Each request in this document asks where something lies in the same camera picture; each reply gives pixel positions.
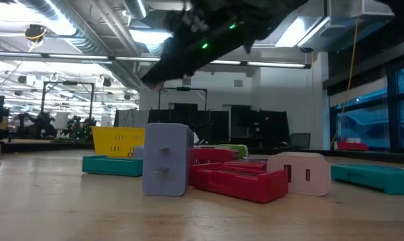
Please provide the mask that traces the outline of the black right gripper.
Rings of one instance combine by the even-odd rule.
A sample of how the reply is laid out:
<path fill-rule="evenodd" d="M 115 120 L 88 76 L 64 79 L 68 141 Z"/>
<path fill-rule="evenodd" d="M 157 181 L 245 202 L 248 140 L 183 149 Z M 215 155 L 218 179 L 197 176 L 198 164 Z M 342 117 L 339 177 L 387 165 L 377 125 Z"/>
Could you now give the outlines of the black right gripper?
<path fill-rule="evenodd" d="M 170 11 L 167 29 L 172 36 L 163 43 L 160 61 L 141 77 L 142 83 L 161 89 L 165 82 L 193 76 L 196 70 L 227 54 L 228 27 L 228 9 Z"/>

